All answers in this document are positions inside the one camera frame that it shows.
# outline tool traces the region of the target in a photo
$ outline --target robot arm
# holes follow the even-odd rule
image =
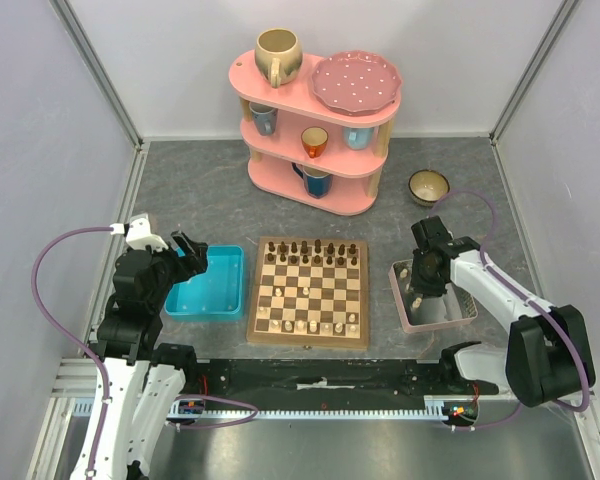
[[[580,391],[580,379],[567,348],[534,303],[562,327],[585,366],[589,386],[595,371],[584,319],[574,307],[555,307],[529,292],[497,267],[468,237],[454,239],[439,217],[412,227],[414,251],[410,288],[426,297],[439,297],[452,282],[472,294],[509,332],[507,349],[483,344],[459,348],[457,373],[467,380],[485,380],[509,388],[533,407]]]
[[[98,371],[96,402],[71,480],[148,479],[150,461],[169,408],[185,383],[196,380],[192,346],[161,344],[160,311],[174,284],[204,273],[207,245],[182,232],[171,237],[181,255],[151,232],[146,214],[129,224],[112,225],[112,234],[124,235],[128,248],[116,260],[114,293],[98,327],[91,349],[109,375],[110,394],[102,398],[103,379]],[[106,408],[104,423],[100,413]],[[100,441],[93,448],[96,431]],[[94,458],[89,470],[89,460]]]

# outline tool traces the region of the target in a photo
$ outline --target pink wooden shelf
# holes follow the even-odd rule
[[[350,117],[335,113],[322,105],[311,92],[310,84],[314,66],[321,59],[322,57],[305,53],[302,67],[295,80],[281,85],[280,88],[271,88],[256,68],[253,50],[250,50],[233,62],[229,69],[229,81],[238,95],[245,100],[271,105],[281,110],[345,127],[375,127],[394,117],[400,106],[399,93],[393,104],[378,113],[363,117]]]
[[[309,158],[302,148],[300,135],[305,128],[322,127],[329,133],[327,148],[318,158]],[[375,136],[364,150],[352,150],[344,142],[343,127],[295,113],[278,111],[278,123],[273,135],[263,137],[258,133],[254,122],[242,120],[240,132],[244,141],[254,150],[289,160],[302,165],[318,168],[341,177],[366,177],[380,170],[387,156],[373,154]]]
[[[331,191],[324,197],[310,197],[304,189],[302,179],[285,160],[262,155],[256,162],[249,160],[249,177],[265,192],[306,203],[338,215],[357,215],[368,210],[375,197],[367,196],[368,179],[333,177]]]

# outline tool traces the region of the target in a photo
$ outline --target cup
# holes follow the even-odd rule
[[[298,168],[295,163],[291,164],[295,172],[300,175],[300,178],[304,181],[304,189],[307,191],[310,197],[322,198],[331,189],[331,183],[333,181],[333,175],[320,171],[316,168],[302,167],[302,170]]]
[[[327,141],[329,140],[329,134],[324,128],[320,127],[309,127],[300,137],[302,139],[302,146],[305,152],[309,155],[309,158],[316,158],[322,155],[324,149],[327,148]]]
[[[249,110],[251,110],[253,123],[256,124],[258,133],[263,136],[273,135],[278,121],[278,109],[269,105],[251,102],[249,103]]]
[[[302,46],[298,37],[284,28],[262,32],[254,53],[258,70],[273,88],[295,79],[302,66]]]
[[[344,127],[344,143],[353,150],[367,148],[373,138],[374,127],[351,128]]]

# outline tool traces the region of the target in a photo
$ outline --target pink plate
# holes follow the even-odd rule
[[[393,103],[402,78],[380,55],[353,50],[318,62],[311,82],[313,93],[325,107],[357,117],[377,113]]]

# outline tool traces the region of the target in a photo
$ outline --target wooden chessboard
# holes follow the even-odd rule
[[[260,239],[249,342],[349,349],[369,346],[367,243],[319,241],[318,249],[316,239]]]

